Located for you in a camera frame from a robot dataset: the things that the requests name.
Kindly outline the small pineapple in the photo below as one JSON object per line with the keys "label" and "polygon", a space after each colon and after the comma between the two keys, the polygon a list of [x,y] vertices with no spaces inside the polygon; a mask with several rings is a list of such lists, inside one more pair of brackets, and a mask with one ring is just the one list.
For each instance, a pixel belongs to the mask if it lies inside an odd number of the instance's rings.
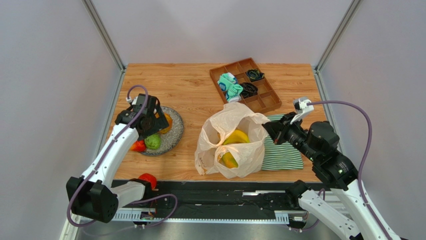
{"label": "small pineapple", "polygon": [[164,116],[165,116],[165,119],[166,119],[166,121],[168,123],[168,126],[166,128],[164,128],[164,129],[162,129],[162,130],[159,131],[159,133],[161,135],[164,135],[164,134],[168,133],[172,129],[172,127],[173,127],[173,119],[172,119],[172,117],[168,113],[164,113]]}

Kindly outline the yellow banana bunch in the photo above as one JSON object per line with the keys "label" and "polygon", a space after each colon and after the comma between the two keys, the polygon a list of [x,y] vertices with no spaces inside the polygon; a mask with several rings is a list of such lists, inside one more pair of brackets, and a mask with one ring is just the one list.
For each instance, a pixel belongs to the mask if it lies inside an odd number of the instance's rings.
{"label": "yellow banana bunch", "polygon": [[242,130],[236,129],[234,130],[229,137],[227,137],[223,145],[231,145],[231,144],[248,144],[250,143],[249,136],[243,132]]}

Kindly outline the translucent beige plastic bag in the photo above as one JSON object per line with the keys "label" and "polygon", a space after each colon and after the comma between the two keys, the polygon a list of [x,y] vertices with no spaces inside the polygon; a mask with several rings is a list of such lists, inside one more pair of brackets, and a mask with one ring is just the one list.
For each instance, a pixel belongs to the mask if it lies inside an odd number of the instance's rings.
{"label": "translucent beige plastic bag", "polygon": [[220,173],[232,179],[260,171],[268,136],[263,125],[267,122],[265,115],[242,103],[226,103],[202,126],[194,154],[197,172],[202,176]]}

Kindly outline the yellow green mango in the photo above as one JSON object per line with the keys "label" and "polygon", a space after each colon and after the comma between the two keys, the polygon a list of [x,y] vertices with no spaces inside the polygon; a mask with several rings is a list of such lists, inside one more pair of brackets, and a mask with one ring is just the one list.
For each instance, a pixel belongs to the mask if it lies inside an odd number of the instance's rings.
{"label": "yellow green mango", "polygon": [[227,167],[228,169],[238,168],[239,164],[235,160],[234,156],[230,152],[226,152],[222,155],[219,162]]}

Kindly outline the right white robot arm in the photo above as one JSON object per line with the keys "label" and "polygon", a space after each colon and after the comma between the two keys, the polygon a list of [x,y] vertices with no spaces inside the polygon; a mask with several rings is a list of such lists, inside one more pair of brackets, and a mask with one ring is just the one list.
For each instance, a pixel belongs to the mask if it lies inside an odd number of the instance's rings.
{"label": "right white robot arm", "polygon": [[373,203],[363,200],[365,191],[352,161],[337,149],[340,140],[328,121],[316,121],[308,130],[293,123],[295,112],[262,126],[276,145],[291,144],[312,161],[316,177],[339,198],[349,213],[346,217],[326,203],[302,180],[285,190],[287,204],[314,215],[342,240],[399,240]]}

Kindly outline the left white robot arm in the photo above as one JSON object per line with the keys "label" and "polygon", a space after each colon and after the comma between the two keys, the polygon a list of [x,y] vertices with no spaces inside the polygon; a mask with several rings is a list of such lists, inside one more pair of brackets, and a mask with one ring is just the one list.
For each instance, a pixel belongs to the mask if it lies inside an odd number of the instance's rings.
{"label": "left white robot arm", "polygon": [[74,214],[108,223],[118,209],[150,195],[157,185],[153,176],[133,178],[117,187],[112,187],[113,178],[134,143],[168,126],[157,97],[139,94],[132,99],[116,117],[109,139],[92,164],[81,176],[67,181],[67,217]]}

